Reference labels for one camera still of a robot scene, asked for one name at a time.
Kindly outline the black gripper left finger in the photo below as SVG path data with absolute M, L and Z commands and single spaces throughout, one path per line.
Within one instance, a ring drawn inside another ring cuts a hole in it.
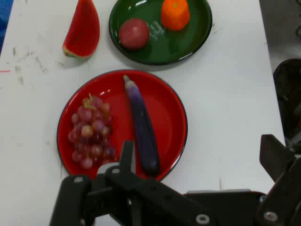
M 154 180 L 131 171 L 135 144 L 123 144 L 119 163 L 103 173 L 66 177 L 52 213 L 52 226 L 91 226 L 109 214 L 124 226 L 209 226 L 210 211 Z

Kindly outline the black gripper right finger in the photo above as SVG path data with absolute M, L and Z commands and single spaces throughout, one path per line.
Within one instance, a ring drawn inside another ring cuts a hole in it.
M 301 159 L 269 134 L 261 136 L 260 163 L 275 183 L 257 209 L 256 224 L 299 226 Z

